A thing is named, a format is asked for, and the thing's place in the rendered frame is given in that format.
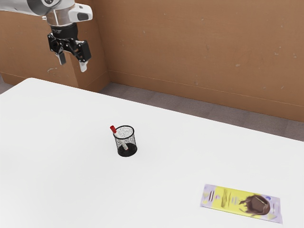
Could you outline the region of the white pen with red cap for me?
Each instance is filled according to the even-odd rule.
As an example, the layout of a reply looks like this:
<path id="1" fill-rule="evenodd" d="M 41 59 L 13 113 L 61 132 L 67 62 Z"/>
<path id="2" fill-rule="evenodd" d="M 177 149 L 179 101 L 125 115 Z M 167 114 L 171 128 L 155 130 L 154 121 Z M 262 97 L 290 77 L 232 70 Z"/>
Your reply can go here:
<path id="1" fill-rule="evenodd" d="M 112 126 L 110 126 L 110 129 L 113 132 L 114 136 L 119 140 L 119 142 L 121 143 L 121 145 L 123 146 L 123 148 L 125 150 L 128 150 L 128 146 L 126 145 L 126 143 L 124 142 L 124 140 L 121 138 L 121 135 L 117 132 L 116 128 L 112 125 Z"/>

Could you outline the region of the flat yellow lilac chocolate box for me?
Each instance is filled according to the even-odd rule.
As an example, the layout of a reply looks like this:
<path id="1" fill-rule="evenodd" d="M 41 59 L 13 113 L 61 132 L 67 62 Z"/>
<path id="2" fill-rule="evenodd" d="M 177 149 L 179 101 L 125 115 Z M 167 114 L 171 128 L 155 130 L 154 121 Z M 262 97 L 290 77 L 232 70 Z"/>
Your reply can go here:
<path id="1" fill-rule="evenodd" d="M 206 184 L 200 206 L 274 223 L 283 223 L 280 199 L 269 195 Z"/>

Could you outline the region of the black mesh pen holder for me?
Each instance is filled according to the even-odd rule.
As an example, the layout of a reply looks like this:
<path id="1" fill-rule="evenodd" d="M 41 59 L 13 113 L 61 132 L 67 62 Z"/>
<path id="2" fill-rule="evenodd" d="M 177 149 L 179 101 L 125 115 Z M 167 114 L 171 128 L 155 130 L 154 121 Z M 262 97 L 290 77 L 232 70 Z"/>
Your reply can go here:
<path id="1" fill-rule="evenodd" d="M 135 130 L 129 125 L 123 125 L 116 128 L 117 132 L 121 135 L 121 138 L 124 140 L 128 146 L 128 150 L 125 150 L 119 140 L 114 136 L 117 152 L 122 157 L 131 157 L 137 152 L 137 145 L 135 141 Z"/>

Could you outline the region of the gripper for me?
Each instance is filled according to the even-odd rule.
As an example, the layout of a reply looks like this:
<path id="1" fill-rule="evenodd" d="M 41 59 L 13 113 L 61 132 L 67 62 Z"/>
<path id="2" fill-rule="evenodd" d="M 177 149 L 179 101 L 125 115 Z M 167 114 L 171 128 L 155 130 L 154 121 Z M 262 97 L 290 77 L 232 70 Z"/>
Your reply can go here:
<path id="1" fill-rule="evenodd" d="M 76 23 L 67 26 L 50 26 L 52 33 L 48 34 L 50 51 L 54 52 L 59 59 L 60 65 L 66 63 L 65 51 L 70 52 L 79 62 L 81 72 L 87 70 L 87 64 L 91 59 L 91 52 L 86 40 L 78 40 L 78 27 Z M 62 39 L 69 39 L 64 45 Z"/>

